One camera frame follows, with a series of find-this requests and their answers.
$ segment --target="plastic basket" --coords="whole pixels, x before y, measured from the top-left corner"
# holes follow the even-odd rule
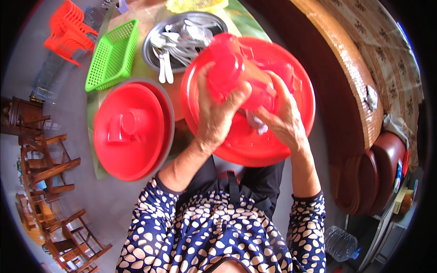
[[[166,7],[173,13],[183,13],[187,11],[203,11],[209,12],[225,8],[229,5],[229,0],[211,0],[207,1],[186,1],[186,0],[168,0]]]
[[[103,90],[129,78],[138,38],[138,19],[105,34],[94,52],[85,91]]]

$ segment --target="red plastic bowl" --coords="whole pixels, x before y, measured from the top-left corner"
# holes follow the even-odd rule
[[[294,92],[302,122],[308,136],[314,122],[316,101],[309,77],[297,59],[281,46],[254,37],[239,38],[240,44],[251,47],[256,61],[264,65],[277,65],[290,63],[295,75],[302,80],[302,91]],[[199,90],[197,87],[197,73],[201,67],[212,61],[213,57],[208,48],[187,68],[181,84],[181,105],[185,121],[191,132],[196,135],[199,124]],[[290,92],[293,91],[291,83],[286,83]],[[287,146],[269,130],[258,135],[247,123],[246,117],[235,114],[231,130],[225,142],[217,148],[215,154],[224,160],[247,167],[263,167],[285,160],[290,155]]]
[[[145,142],[108,142],[108,128],[113,116],[129,108],[145,109],[149,116]],[[154,93],[141,84],[125,84],[102,103],[94,125],[94,147],[102,166],[111,175],[126,181],[143,178],[154,166],[161,152],[164,117]]]

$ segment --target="patterned fabric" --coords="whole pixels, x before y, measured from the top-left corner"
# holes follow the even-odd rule
[[[420,71],[396,21],[377,0],[319,0],[343,26],[370,70],[385,113],[403,124],[410,143],[409,166],[419,165],[417,119],[423,100]]]
[[[322,192],[293,197],[284,240],[251,198],[229,204],[223,191],[194,195],[176,215],[178,196],[158,183],[139,196],[116,273],[211,272],[229,259],[253,273],[325,272]]]

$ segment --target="stainless steel bowl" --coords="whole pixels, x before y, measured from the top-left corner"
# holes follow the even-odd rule
[[[215,22],[217,24],[217,27],[210,28],[213,35],[217,35],[222,32],[228,32],[228,28],[226,24],[223,22],[222,19],[218,18],[217,16],[206,13],[206,12],[200,12],[200,11],[190,11],[186,13],[176,14],[171,17],[168,17],[167,19],[164,19],[160,21],[147,35],[144,44],[142,46],[142,59],[144,62],[153,70],[158,71],[160,70],[160,61],[158,58],[156,58],[155,54],[153,53],[153,47],[150,43],[150,37],[156,33],[165,32],[165,26],[168,24],[174,24],[179,21],[183,21],[185,19],[192,19],[195,20],[196,18],[205,18],[208,20],[211,20],[212,22]],[[171,63],[171,70],[173,73],[181,73],[184,72],[187,68],[181,64],[179,61],[174,59],[170,55],[170,63]]]

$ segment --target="orange plastic chair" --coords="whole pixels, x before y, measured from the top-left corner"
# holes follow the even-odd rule
[[[94,42],[86,33],[98,35],[94,29],[82,22],[83,19],[83,11],[70,0],[66,0],[50,18],[52,34],[44,46],[78,66],[79,63],[72,59],[73,54],[78,49],[94,49]]]

